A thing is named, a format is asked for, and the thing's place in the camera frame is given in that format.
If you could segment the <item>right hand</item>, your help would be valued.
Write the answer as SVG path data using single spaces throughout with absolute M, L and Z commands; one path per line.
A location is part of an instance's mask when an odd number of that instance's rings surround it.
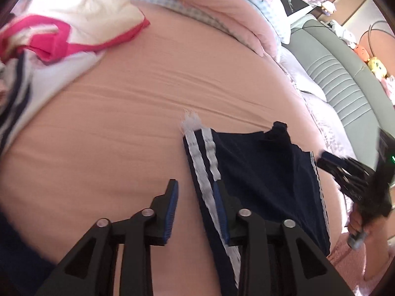
M 376 276 L 388 262 L 388 226 L 387 218 L 378 217 L 368 224 L 363 224 L 358 205 L 354 204 L 349 215 L 347 229 L 350 234 L 356 235 L 364 231 L 367 237 L 364 241 L 366 248 L 366 267 L 364 271 L 365 280 Z

